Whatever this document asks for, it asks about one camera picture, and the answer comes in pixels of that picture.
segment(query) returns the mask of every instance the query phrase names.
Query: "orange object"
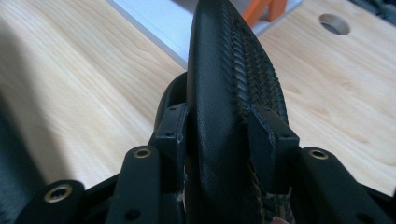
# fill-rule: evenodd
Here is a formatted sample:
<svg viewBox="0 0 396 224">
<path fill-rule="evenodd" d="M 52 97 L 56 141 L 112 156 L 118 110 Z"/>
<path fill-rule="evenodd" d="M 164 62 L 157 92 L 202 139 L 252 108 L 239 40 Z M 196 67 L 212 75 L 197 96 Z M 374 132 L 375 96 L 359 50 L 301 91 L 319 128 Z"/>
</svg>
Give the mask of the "orange object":
<svg viewBox="0 0 396 224">
<path fill-rule="evenodd" d="M 274 21 L 283 14 L 287 0 L 252 0 L 242 17 L 247 25 L 252 27 L 260 18 L 264 10 L 269 7 L 268 21 Z"/>
</svg>

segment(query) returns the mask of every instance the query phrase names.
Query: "wooden surface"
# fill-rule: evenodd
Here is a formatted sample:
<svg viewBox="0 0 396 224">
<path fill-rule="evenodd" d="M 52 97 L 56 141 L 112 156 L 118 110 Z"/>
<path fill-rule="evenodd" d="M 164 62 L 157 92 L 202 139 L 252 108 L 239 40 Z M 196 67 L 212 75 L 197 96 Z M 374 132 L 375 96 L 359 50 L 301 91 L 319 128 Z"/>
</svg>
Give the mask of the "wooden surface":
<svg viewBox="0 0 396 224">
<path fill-rule="evenodd" d="M 344 18 L 333 35 L 318 17 Z M 345 0 L 305 0 L 260 36 L 301 145 L 333 152 L 361 183 L 396 186 L 396 28 Z M 49 182 L 90 187 L 149 140 L 183 69 L 104 1 L 0 1 L 0 91 Z"/>
</svg>

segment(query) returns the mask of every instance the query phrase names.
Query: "metal ring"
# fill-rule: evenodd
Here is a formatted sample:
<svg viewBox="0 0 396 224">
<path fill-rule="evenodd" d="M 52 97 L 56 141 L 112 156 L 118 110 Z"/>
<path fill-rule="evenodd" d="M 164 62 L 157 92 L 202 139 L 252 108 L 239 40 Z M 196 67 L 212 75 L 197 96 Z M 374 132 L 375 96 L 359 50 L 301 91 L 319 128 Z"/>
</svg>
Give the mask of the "metal ring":
<svg viewBox="0 0 396 224">
<path fill-rule="evenodd" d="M 309 155 L 311 155 L 313 158 L 316 158 L 318 160 L 327 160 L 329 159 L 329 155 L 327 155 L 327 153 L 320 151 L 320 150 L 316 150 L 316 149 L 312 149 L 309 151 Z"/>
<path fill-rule="evenodd" d="M 69 184 L 59 185 L 48 191 L 44 196 L 44 201 L 47 203 L 57 203 L 67 198 L 73 191 L 73 187 Z"/>
<path fill-rule="evenodd" d="M 149 155 L 151 155 L 151 151 L 149 149 L 146 149 L 146 148 L 138 149 L 134 153 L 134 156 L 136 158 L 138 158 L 138 159 L 143 159 L 143 158 L 149 157 Z"/>
</svg>

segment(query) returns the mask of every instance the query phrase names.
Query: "wood grain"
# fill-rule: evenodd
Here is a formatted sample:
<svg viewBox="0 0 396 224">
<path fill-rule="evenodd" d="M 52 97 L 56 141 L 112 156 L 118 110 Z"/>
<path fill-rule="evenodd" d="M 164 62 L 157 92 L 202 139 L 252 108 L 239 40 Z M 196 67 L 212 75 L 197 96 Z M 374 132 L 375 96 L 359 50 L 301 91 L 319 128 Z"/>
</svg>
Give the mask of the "wood grain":
<svg viewBox="0 0 396 224">
<path fill-rule="evenodd" d="M 184 72 L 104 1 L 0 2 L 0 91 L 49 182 L 86 188 L 147 143 Z M 351 27 L 333 35 L 318 17 Z M 341 0 L 305 0 L 260 36 L 302 146 L 333 152 L 363 184 L 396 186 L 396 29 Z"/>
</svg>

